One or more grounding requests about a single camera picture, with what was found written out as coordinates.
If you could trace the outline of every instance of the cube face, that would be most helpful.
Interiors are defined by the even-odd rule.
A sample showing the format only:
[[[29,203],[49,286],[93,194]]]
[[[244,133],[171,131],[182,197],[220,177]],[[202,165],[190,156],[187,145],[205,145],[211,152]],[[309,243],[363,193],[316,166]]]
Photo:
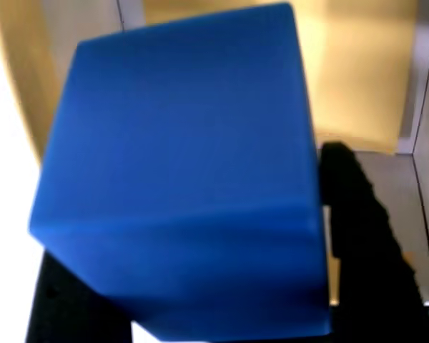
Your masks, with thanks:
[[[80,44],[30,229],[165,340],[328,331],[317,160],[292,11]]]

